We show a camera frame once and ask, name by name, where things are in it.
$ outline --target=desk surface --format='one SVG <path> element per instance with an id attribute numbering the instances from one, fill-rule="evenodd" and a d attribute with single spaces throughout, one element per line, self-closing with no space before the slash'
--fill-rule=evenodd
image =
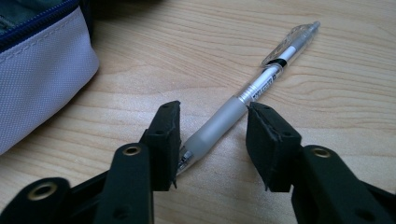
<path id="1" fill-rule="evenodd" d="M 193 134 L 255 73 L 288 31 L 320 21 L 311 46 L 259 100 L 303 145 L 335 150 L 355 175 L 396 190 L 396 2 L 94 1 L 101 61 L 58 114 L 0 157 L 0 209 L 48 176 L 73 186 L 137 142 L 158 106 L 181 102 Z M 243 117 L 210 153 L 155 193 L 157 223 L 294 223 L 289 193 L 270 193 L 245 148 Z"/>

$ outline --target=metal rivet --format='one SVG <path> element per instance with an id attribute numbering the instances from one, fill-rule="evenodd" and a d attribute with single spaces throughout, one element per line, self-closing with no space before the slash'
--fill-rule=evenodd
<path id="1" fill-rule="evenodd" d="M 57 188 L 58 186 L 55 183 L 45 182 L 32 189 L 27 198 L 31 201 L 43 200 L 53 194 Z"/>
<path id="2" fill-rule="evenodd" d="M 125 156 L 134 156 L 134 155 L 136 155 L 136 154 L 139 154 L 140 153 L 140 147 L 127 147 L 127 148 L 125 148 L 123 151 L 122 151 L 122 153 L 125 155 Z"/>
<path id="3" fill-rule="evenodd" d="M 323 149 L 323 148 L 314 148 L 312 149 L 312 152 L 314 153 L 315 156 L 321 157 L 321 158 L 329 158 L 332 154 L 330 154 L 329 151 Z"/>

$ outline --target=fabric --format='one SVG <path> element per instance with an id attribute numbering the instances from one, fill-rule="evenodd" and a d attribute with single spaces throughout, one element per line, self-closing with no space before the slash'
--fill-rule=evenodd
<path id="1" fill-rule="evenodd" d="M 0 54 L 0 154 L 66 105 L 99 61 L 81 10 Z"/>

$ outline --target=pen clip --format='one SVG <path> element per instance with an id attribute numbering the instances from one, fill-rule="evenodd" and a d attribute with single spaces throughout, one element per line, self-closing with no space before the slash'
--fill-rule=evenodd
<path id="1" fill-rule="evenodd" d="M 291 42 L 298 36 L 302 31 L 308 29 L 311 24 L 299 25 L 291 29 L 286 37 L 280 42 L 280 44 L 264 59 L 262 60 L 262 67 L 265 67 L 273 59 L 279 57 L 279 55 L 285 51 L 291 44 Z"/>

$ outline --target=wood grain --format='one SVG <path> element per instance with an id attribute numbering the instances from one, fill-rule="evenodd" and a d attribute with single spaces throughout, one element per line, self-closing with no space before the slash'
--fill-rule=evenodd
<path id="1" fill-rule="evenodd" d="M 264 94 L 302 135 L 355 175 L 396 191 L 396 2 L 390 0 L 94 1 L 91 82 L 0 157 L 0 209 L 48 176 L 72 186 L 108 169 L 158 106 L 181 102 L 182 140 L 256 72 L 288 31 L 320 21 L 313 43 Z M 266 192 L 242 118 L 178 188 L 156 192 L 157 223 L 295 223 L 290 194 Z"/>

